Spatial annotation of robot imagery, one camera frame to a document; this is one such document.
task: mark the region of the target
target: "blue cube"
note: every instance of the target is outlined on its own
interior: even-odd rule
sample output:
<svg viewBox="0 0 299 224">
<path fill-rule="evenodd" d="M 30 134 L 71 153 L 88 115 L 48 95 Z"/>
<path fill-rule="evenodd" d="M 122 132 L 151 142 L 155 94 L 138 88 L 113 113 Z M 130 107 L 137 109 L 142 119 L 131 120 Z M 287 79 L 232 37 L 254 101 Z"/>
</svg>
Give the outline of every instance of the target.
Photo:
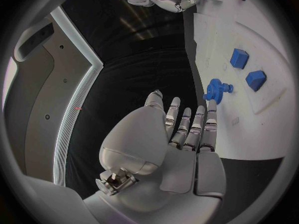
<svg viewBox="0 0 299 224">
<path fill-rule="evenodd" d="M 246 82 L 251 89 L 257 91 L 266 81 L 266 75 L 263 71 L 250 72 L 246 77 Z"/>
<path fill-rule="evenodd" d="M 244 69 L 248 58 L 249 55 L 245 51 L 235 48 L 230 63 L 235 68 Z"/>
</svg>

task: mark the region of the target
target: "blue gear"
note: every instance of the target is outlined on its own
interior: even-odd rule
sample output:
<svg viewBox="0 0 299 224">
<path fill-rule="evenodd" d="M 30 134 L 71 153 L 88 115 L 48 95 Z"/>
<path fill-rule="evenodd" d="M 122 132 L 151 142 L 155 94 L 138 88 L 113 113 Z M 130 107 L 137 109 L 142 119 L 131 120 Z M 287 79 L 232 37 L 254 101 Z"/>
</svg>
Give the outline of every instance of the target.
<svg viewBox="0 0 299 224">
<path fill-rule="evenodd" d="M 207 87 L 207 94 L 203 95 L 204 100 L 215 100 L 217 104 L 220 104 L 223 98 L 223 92 L 233 92 L 233 85 L 221 83 L 219 79 L 212 79 Z"/>
</svg>

